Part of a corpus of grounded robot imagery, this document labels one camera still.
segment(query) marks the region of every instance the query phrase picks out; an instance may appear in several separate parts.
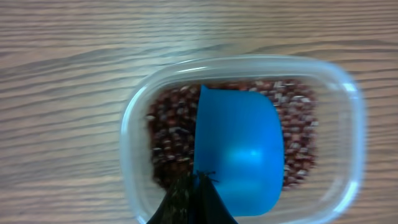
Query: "blue plastic object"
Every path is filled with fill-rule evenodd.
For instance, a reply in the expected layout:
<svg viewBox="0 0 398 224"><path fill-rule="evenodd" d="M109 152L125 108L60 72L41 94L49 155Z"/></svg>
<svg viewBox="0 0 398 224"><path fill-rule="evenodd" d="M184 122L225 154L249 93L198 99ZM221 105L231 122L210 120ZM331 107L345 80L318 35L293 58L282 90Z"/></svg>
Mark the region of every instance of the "blue plastic object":
<svg viewBox="0 0 398 224"><path fill-rule="evenodd" d="M201 87L194 170L215 171L232 216L262 215L278 201L284 147L274 105L260 93Z"/></svg>

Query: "container rim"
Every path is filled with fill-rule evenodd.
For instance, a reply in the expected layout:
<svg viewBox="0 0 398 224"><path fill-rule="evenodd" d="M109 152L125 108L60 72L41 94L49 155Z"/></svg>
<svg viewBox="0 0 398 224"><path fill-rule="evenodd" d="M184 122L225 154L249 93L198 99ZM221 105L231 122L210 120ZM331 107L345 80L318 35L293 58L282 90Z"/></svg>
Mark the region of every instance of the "container rim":
<svg viewBox="0 0 398 224"><path fill-rule="evenodd" d="M193 60L186 60L179 63L175 63L169 66L164 67L161 70L156 71L155 73L146 76L143 78L138 85L134 88L132 92L131 100L128 101L127 105L124 108L123 115L121 116L121 125L119 132L119 159L121 164L121 172L123 175L125 193L127 196L127 200L130 205L130 209L133 213L135 213L135 219L141 224L145 224L146 221L140 216L140 211L137 211L139 208L137 204L136 198L138 198L138 194L135 189L135 180L132 177L132 161L131 161L131 152L130 152L130 141L128 136L128 126L129 119L131 116L131 111L136 103L137 99L141 92L146 89L146 83L154 76L164 72L166 69L170 69L172 67L176 67L179 65L187 65L190 63L205 63L210 61L217 60L239 60L239 59L282 59L282 60L291 60L291 61L299 61L303 63L317 63L320 67L327 68L331 73L334 74L333 78L341 83L344 87L344 90L349 98L350 107L352 110L352 152L353 158L356 162L351 164L351 179L348 181L347 186L344 189L342 195L342 200L339 203L333 205L331 208L326 208L318 212L317 219L306 220L307 223L327 223L332 220L337 219L350 205L352 205L355 197L357 196L362 182L363 182L363 170L366 162L366 104L363 100L362 91L358 88L357 84L355 84L354 80L350 77L350 75L345 72L341 67L335 65L331 62L326 62L322 60L318 60L315 58L309 57L298 57L298 56L289 56L289 55L235 55L228 57L213 57L213 58L199 58Z"/></svg>

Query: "wood grain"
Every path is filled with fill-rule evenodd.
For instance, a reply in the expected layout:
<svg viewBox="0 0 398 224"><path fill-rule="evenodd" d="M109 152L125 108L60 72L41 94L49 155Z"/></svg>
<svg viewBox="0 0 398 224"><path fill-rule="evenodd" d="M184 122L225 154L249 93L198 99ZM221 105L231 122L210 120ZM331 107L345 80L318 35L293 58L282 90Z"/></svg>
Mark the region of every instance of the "wood grain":
<svg viewBox="0 0 398 224"><path fill-rule="evenodd" d="M134 86L236 54L342 66L368 106L366 180L336 223L398 215L398 1L2 0L0 223L135 223L118 160Z"/></svg>

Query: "blue scoop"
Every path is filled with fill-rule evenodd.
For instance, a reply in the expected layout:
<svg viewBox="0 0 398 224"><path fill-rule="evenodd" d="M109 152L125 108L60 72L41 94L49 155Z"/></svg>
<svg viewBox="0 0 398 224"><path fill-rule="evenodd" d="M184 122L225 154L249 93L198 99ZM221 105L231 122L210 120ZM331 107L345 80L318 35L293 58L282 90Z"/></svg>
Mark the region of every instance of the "blue scoop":
<svg viewBox="0 0 398 224"><path fill-rule="evenodd" d="M274 105L260 93L201 87L194 171L213 172L232 216L262 215L278 201L284 146Z"/></svg>

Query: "clear plastic container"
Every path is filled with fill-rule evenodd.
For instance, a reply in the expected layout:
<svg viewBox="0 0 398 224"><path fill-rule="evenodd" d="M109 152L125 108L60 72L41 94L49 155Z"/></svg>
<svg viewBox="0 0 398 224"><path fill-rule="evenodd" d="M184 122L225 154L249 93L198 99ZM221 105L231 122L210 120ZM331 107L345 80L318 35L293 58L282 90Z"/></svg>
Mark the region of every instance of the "clear plastic container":
<svg viewBox="0 0 398 224"><path fill-rule="evenodd" d="M152 181L145 115L159 91L184 83L258 78L296 78L318 98L317 167L297 189L282 192L277 205L240 224L325 223L342 214L361 186L365 163L365 106L361 91L341 68L311 58L242 55L171 65L143 79L121 121L121 168L131 210L146 223L165 195Z"/></svg>

